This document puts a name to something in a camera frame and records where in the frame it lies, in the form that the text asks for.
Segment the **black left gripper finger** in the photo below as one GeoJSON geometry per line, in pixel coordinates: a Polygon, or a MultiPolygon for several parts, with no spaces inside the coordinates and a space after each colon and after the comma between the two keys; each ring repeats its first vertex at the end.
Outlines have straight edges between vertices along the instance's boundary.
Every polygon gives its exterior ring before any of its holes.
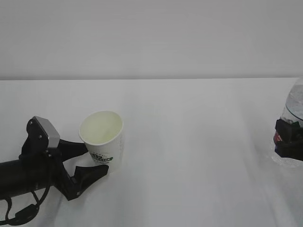
{"type": "Polygon", "coordinates": [[[108,165],[99,165],[91,167],[76,166],[74,178],[79,184],[80,189],[87,189],[93,183],[103,178],[108,173],[108,165]]]}
{"type": "Polygon", "coordinates": [[[58,150],[60,152],[58,160],[62,163],[66,160],[88,153],[88,150],[84,143],[71,142],[66,140],[59,141],[58,150]]]}

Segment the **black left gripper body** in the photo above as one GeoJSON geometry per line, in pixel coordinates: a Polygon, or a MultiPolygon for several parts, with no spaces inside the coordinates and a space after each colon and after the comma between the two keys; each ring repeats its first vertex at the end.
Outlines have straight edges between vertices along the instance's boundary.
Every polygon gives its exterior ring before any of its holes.
{"type": "Polygon", "coordinates": [[[50,161],[51,183],[58,189],[68,201],[80,197],[86,189],[80,189],[74,175],[70,176],[64,167],[64,164],[58,160],[60,152],[57,148],[48,148],[46,150],[48,160],[50,161]]]}

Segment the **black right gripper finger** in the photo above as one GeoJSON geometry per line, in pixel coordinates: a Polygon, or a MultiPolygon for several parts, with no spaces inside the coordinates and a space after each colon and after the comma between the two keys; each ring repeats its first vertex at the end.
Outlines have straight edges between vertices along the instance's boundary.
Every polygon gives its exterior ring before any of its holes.
{"type": "Polygon", "coordinates": [[[303,128],[299,122],[288,123],[278,119],[275,125],[274,144],[276,147],[302,148],[303,128]]]}

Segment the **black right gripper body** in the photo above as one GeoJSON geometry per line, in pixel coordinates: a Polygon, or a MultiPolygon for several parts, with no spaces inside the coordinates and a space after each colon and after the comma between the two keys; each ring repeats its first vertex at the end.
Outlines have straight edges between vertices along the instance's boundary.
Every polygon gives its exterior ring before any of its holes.
{"type": "Polygon", "coordinates": [[[282,158],[291,158],[294,160],[303,160],[303,143],[302,142],[291,142],[284,143],[278,141],[276,143],[275,152],[282,158]]]}

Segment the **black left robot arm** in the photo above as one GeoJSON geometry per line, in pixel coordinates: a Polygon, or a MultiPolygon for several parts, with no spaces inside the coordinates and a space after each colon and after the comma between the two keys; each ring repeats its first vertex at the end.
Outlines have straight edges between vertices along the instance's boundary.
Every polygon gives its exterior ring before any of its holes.
{"type": "Polygon", "coordinates": [[[74,175],[70,176],[63,163],[88,150],[84,143],[62,140],[48,119],[32,117],[26,131],[27,139],[18,159],[0,165],[1,197],[15,197],[54,186],[71,201],[107,175],[108,165],[98,165],[77,166],[74,175]]]}

